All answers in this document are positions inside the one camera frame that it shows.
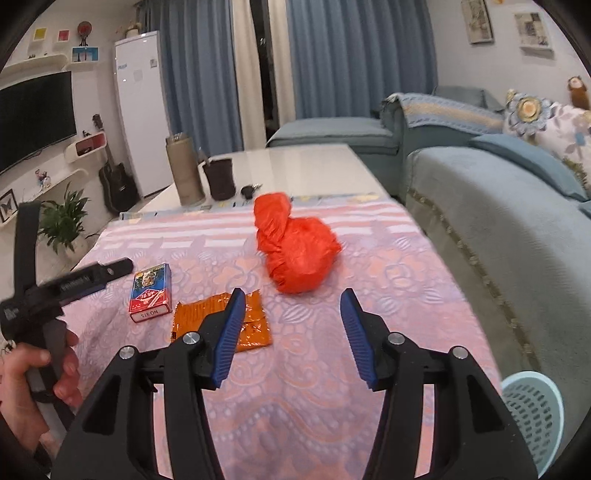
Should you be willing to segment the light blue trash basket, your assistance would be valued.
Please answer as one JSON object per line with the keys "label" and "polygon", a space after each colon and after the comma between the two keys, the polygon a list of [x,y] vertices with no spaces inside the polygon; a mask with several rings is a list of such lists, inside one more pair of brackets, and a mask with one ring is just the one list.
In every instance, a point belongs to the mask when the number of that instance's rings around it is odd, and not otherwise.
{"label": "light blue trash basket", "polygon": [[552,465],[565,424],[562,395],[552,379],[522,371],[502,381],[502,397],[530,450],[538,477]]}

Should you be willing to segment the black acoustic guitar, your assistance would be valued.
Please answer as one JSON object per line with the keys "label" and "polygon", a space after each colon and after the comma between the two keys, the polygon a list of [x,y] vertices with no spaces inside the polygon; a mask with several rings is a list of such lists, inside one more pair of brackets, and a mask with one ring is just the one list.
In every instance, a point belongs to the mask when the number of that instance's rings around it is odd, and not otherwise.
{"label": "black acoustic guitar", "polygon": [[108,140],[105,140],[106,162],[100,168],[98,177],[103,188],[103,198],[107,210],[118,216],[130,210],[139,200],[134,179],[127,174],[122,163],[112,157]]}

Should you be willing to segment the pink lace tablecloth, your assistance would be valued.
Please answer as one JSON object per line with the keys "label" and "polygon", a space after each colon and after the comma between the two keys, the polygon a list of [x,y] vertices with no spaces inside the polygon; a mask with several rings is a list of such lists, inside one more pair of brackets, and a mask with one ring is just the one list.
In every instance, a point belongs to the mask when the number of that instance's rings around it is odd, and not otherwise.
{"label": "pink lace tablecloth", "polygon": [[337,198],[299,203],[291,214],[321,219],[342,247],[328,278],[305,295],[276,290],[250,207],[117,221],[85,262],[127,257],[140,270],[165,263],[174,304],[259,292],[270,346],[235,355],[221,389],[205,393],[225,477],[359,479],[383,396],[356,370],[339,316],[343,290],[353,289],[363,309],[418,345],[462,345],[493,383],[500,375],[471,307],[403,206]]}

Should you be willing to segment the blue grey sofa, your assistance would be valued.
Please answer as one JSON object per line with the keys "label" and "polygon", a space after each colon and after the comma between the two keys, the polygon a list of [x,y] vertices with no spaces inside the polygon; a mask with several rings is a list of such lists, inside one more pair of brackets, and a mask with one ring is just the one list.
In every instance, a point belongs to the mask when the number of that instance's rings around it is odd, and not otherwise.
{"label": "blue grey sofa", "polygon": [[[504,117],[487,91],[431,94]],[[280,127],[271,148],[346,144],[427,234],[464,291],[503,375],[535,370],[558,386],[571,440],[590,409],[590,193],[580,202],[445,127],[392,131],[373,118]]]}

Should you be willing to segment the black television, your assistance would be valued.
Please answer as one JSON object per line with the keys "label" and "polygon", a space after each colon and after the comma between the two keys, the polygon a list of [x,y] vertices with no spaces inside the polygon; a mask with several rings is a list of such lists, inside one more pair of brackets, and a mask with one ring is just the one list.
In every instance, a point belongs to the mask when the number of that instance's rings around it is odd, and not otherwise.
{"label": "black television", "polygon": [[0,101],[2,172],[77,133],[69,71],[2,89]]}

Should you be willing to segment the beige thermos flask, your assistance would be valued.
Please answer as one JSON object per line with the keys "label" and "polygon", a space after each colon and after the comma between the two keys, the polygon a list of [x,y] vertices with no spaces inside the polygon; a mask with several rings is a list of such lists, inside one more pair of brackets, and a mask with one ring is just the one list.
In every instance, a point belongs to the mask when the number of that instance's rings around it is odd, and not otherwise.
{"label": "beige thermos flask", "polygon": [[171,135],[166,139],[166,152],[180,204],[192,206],[204,202],[192,139],[185,133]]}

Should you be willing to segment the dark brown cup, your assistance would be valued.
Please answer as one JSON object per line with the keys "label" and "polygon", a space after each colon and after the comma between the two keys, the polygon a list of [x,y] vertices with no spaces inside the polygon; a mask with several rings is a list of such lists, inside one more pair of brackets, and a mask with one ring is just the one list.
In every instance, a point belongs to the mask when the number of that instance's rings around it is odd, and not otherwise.
{"label": "dark brown cup", "polygon": [[215,201],[226,201],[235,196],[235,180],[230,158],[207,160],[204,163],[204,174],[209,191],[211,191],[211,197]]}

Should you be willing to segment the black car key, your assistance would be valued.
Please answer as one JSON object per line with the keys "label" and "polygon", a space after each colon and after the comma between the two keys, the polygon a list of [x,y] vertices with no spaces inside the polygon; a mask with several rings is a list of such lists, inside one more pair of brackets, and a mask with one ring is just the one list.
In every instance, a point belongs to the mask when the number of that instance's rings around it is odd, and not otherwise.
{"label": "black car key", "polygon": [[242,195],[242,198],[246,201],[250,201],[261,187],[262,185],[260,184],[245,185],[242,187],[242,189],[240,189],[240,195]]}

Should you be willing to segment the orange plastic bag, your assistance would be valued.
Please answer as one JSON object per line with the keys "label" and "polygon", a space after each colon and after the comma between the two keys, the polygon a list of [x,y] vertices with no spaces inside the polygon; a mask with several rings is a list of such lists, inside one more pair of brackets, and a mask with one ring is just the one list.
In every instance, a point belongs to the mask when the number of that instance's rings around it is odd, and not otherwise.
{"label": "orange plastic bag", "polygon": [[315,290],[328,277],[342,245],[328,225],[315,217],[291,216],[286,194],[270,193],[253,205],[257,248],[266,270],[283,294]]}

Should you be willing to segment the blue sofa cushion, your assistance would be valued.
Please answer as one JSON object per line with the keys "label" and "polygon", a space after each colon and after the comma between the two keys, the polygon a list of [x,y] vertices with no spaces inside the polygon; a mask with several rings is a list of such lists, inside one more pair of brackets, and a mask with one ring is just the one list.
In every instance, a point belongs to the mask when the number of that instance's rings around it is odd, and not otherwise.
{"label": "blue sofa cushion", "polygon": [[575,173],[544,149],[506,134],[485,134],[468,142],[475,149],[498,155],[534,174],[564,197],[585,202],[588,194]]}

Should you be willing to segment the white coffee table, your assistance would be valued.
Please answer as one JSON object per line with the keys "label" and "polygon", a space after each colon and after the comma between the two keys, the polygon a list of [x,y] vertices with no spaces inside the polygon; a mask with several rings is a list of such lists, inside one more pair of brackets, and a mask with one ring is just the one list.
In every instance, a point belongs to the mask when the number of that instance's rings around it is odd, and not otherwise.
{"label": "white coffee table", "polygon": [[236,194],[228,201],[216,202],[200,165],[205,200],[199,205],[183,207],[176,186],[171,184],[137,212],[120,214],[121,220],[155,217],[187,211],[232,208],[249,205],[240,188],[260,185],[256,195],[283,192],[290,197],[332,197],[390,195],[369,168],[346,144],[312,144],[250,150],[215,156],[212,160],[230,158]]}

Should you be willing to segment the floral cushion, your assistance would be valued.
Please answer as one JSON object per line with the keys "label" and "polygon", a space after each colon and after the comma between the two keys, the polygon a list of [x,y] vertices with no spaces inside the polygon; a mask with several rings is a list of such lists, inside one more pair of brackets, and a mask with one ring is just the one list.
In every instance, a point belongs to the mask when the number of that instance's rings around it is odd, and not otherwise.
{"label": "floral cushion", "polygon": [[590,193],[590,111],[510,89],[505,134],[538,146],[573,171]]}

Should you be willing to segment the brown plush toy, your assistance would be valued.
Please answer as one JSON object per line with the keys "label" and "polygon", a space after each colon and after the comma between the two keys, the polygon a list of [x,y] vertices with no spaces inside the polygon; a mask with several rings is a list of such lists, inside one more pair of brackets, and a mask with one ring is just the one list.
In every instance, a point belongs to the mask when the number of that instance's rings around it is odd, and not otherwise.
{"label": "brown plush toy", "polygon": [[589,110],[590,100],[588,90],[580,76],[573,76],[568,80],[567,88],[571,103],[574,107]]}

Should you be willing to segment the blue curtain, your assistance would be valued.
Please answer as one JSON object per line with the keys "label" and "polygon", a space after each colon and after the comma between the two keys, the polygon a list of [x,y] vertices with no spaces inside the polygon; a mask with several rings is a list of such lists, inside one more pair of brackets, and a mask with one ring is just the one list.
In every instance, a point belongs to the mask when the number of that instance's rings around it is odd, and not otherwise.
{"label": "blue curtain", "polygon": [[423,1],[141,1],[160,37],[171,128],[212,154],[259,148],[266,123],[367,117],[438,72]]}

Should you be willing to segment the wall picture frame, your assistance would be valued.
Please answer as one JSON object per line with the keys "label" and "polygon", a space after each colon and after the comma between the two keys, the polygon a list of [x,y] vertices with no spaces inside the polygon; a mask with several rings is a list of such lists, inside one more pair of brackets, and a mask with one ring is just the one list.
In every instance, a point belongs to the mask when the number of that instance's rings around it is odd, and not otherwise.
{"label": "wall picture frame", "polygon": [[461,8],[469,44],[492,44],[495,39],[486,1],[462,0]]}
{"label": "wall picture frame", "polygon": [[518,12],[514,14],[520,47],[531,50],[552,49],[549,34],[539,12]]}

